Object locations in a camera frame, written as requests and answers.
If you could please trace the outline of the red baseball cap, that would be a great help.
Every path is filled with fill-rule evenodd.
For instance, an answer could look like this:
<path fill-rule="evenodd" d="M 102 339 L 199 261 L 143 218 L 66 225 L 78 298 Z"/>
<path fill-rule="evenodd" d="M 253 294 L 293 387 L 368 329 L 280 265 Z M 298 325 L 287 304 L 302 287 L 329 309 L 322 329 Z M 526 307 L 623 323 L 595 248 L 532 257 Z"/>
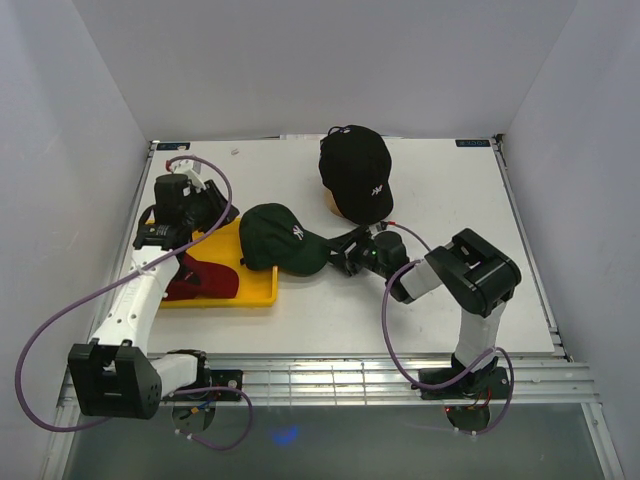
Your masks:
<path fill-rule="evenodd" d="M 179 261 L 179 270 L 170 281 L 167 301 L 192 300 L 196 298 L 231 299 L 239 290 L 239 276 L 226 265 L 200 261 L 184 254 Z"/>

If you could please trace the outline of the dark green baseball cap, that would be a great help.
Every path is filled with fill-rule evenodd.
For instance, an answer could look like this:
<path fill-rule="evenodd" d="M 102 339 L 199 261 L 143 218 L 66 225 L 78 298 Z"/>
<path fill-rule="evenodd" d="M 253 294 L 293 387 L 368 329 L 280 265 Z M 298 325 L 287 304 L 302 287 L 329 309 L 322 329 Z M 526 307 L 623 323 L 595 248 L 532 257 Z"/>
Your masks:
<path fill-rule="evenodd" d="M 293 212 L 279 203 L 259 204 L 240 219 L 241 264 L 252 271 L 280 270 L 298 276 L 320 272 L 328 262 L 323 237 L 305 229 Z"/>

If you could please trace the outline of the black cap white logo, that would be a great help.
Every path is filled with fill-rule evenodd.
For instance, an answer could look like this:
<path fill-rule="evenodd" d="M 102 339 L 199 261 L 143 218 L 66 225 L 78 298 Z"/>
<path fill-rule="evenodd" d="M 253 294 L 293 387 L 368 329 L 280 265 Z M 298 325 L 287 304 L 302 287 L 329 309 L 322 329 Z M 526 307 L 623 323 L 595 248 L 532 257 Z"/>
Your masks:
<path fill-rule="evenodd" d="M 334 126 L 320 141 L 322 185 L 331 193 L 342 217 L 357 225 L 372 225 L 391 214 L 391 170 L 387 145 L 370 128 Z"/>

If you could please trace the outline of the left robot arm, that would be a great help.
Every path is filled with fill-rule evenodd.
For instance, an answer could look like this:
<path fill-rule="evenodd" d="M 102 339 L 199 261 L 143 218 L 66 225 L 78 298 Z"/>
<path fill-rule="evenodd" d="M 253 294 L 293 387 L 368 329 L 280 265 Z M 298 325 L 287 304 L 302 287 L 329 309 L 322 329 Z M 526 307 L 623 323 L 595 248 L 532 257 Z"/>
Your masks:
<path fill-rule="evenodd" d="M 228 266 L 188 254 L 194 233 L 225 226 L 238 215 L 213 181 L 193 171 L 156 178 L 155 202 L 140 218 L 130 271 L 109 312 L 86 344 L 75 344 L 68 368 L 81 412 L 86 416 L 150 419 L 160 401 L 176 390 L 190 399 L 212 387 L 206 355 L 177 349 L 147 356 L 149 335 L 164 301 L 199 297 L 232 299 L 239 276 Z"/>

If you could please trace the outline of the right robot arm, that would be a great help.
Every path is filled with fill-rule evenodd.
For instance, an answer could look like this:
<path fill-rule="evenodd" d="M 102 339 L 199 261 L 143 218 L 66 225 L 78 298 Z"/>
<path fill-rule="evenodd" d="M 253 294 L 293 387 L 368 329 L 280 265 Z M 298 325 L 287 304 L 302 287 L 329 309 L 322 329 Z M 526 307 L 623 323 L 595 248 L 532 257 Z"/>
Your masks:
<path fill-rule="evenodd" d="M 498 360 L 508 355 L 496 341 L 505 307 L 522 280 L 519 267 L 469 228 L 422 259 L 410 260 L 402 229 L 395 222 L 383 223 L 377 233 L 361 226 L 328 242 L 330 264 L 345 275 L 368 270 L 384 279 L 383 340 L 397 370 L 424 400 L 511 399 L 514 368 L 499 366 Z M 412 376 L 392 347 L 387 304 L 410 304 L 439 287 L 446 288 L 460 309 L 458 342 L 449 367 L 422 369 Z"/>

